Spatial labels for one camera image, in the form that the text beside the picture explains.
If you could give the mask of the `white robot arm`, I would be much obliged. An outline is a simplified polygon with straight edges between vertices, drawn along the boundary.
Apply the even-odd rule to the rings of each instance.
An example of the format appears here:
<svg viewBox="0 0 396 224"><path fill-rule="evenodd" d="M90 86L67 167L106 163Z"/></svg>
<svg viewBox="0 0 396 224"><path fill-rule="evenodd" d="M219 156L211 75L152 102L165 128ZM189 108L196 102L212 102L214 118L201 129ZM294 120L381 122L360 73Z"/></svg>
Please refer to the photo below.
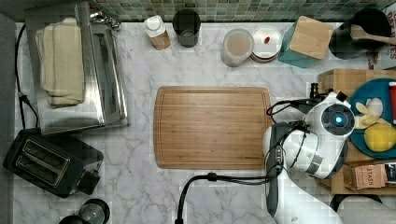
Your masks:
<svg viewBox="0 0 396 224"><path fill-rule="evenodd" d="M336 174L347 156L347 139L355 116L342 92L318 93L311 85L308 99L282 101L304 116L296 121L276 121L262 139L267 212L276 224L343 224L326 203L301 189L289 172L298 171L319 179Z"/></svg>

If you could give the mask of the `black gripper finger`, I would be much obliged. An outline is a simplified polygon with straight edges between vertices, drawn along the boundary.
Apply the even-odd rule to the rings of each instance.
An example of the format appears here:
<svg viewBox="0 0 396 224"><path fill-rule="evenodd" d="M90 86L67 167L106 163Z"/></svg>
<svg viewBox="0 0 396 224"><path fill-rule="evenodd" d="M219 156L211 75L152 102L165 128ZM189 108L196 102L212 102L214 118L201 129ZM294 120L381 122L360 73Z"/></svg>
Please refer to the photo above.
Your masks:
<svg viewBox="0 0 396 224"><path fill-rule="evenodd" d="M310 98L318 99L318 83L311 83L310 85Z"/></svg>

